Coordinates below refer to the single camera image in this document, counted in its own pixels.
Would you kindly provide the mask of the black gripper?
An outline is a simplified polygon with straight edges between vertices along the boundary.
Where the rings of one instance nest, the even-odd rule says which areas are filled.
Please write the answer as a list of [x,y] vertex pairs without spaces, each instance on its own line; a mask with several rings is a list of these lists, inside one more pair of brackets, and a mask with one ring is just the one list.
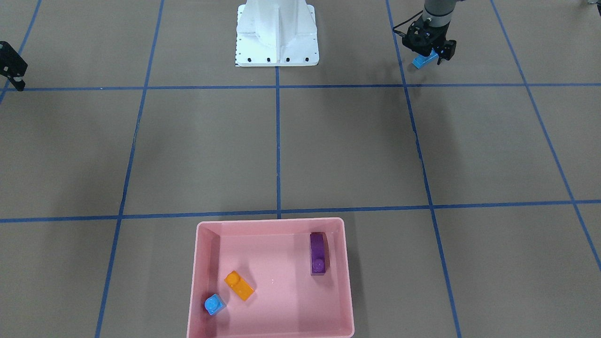
[[449,61],[455,54],[457,41],[446,40],[447,26],[432,26],[430,21],[418,18],[408,27],[403,36],[403,45],[422,56],[434,50],[438,54],[437,65]]

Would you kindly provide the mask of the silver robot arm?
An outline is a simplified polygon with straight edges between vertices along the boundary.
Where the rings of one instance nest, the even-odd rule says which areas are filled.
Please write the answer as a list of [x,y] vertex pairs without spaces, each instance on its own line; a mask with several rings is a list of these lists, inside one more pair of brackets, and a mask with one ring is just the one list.
[[456,0],[425,0],[421,13],[401,33],[402,45],[421,56],[429,56],[434,51],[437,64],[451,60],[457,41],[448,40],[446,34],[456,3]]

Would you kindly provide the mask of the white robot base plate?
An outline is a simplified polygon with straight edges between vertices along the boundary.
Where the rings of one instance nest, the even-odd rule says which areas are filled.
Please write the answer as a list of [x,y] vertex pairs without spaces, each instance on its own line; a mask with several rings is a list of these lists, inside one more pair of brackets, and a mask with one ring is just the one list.
[[235,66],[317,66],[317,18],[304,0],[247,0],[237,9]]

